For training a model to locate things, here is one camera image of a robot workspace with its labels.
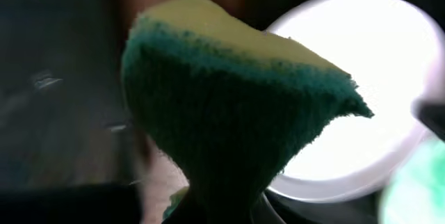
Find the sponge edge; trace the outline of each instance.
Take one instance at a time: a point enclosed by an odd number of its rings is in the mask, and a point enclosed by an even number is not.
[[[372,116],[340,69],[253,53],[148,13],[123,56],[134,118],[183,170],[216,222],[249,209],[332,119]]]

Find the white plate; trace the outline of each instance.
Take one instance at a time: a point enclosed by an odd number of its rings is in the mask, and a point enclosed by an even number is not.
[[[375,117],[334,120],[269,189],[305,202],[338,202],[380,188],[423,138],[413,102],[442,96],[430,88],[439,72],[432,77],[431,67],[443,66],[438,28],[401,0],[312,0],[272,24],[269,32],[351,73]]]

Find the green scouring pad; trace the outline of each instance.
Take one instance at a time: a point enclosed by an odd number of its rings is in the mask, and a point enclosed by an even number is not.
[[[122,82],[136,122],[183,170],[210,223],[248,212],[335,117],[372,116],[349,74],[210,0],[142,13]]]

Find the bright white circle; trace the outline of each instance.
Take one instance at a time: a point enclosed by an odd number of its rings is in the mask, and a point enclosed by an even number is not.
[[[314,0],[269,29],[352,74],[372,119],[337,118],[294,157],[284,175],[323,181],[347,177],[390,155],[416,124],[412,103],[443,55],[442,35],[424,12],[402,0]]]

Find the kitchen sponge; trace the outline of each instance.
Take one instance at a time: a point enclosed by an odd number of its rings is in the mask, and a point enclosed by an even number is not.
[[[335,117],[372,116],[349,74],[210,0],[147,9],[122,61],[134,118],[183,170],[210,223],[243,218]]]

